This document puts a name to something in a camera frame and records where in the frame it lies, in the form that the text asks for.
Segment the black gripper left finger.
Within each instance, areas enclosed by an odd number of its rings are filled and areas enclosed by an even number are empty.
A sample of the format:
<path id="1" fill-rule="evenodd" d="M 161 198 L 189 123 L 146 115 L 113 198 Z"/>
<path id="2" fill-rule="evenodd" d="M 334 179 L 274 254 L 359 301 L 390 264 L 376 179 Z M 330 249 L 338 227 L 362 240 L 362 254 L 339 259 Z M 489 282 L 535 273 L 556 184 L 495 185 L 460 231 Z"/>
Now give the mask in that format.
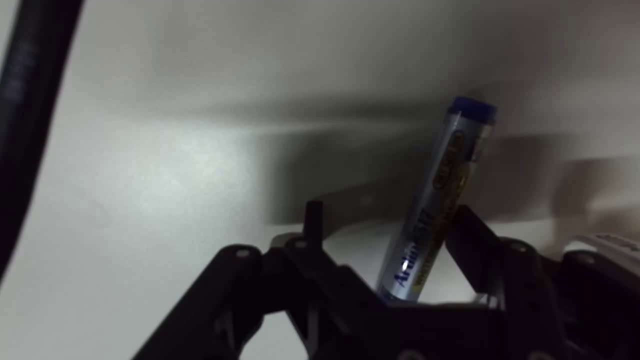
<path id="1" fill-rule="evenodd" d="M 376 360 L 362 305 L 373 293 L 321 248 L 323 204 L 303 209 L 299 234 L 221 248 L 181 293 L 133 360 L 239 360 L 267 314 L 285 314 L 308 360 Z"/>

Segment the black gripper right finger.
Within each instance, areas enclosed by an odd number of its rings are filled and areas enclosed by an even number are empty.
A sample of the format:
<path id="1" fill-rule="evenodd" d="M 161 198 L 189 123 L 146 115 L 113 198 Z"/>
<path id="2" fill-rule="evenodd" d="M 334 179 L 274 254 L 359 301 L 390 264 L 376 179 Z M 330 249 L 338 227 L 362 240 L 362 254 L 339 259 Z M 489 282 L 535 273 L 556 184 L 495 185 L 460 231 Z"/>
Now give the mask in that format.
<path id="1" fill-rule="evenodd" d="M 467 206 L 445 248 L 471 288 L 495 299 L 506 360 L 640 360 L 640 279 L 610 255 L 550 259 Z"/>

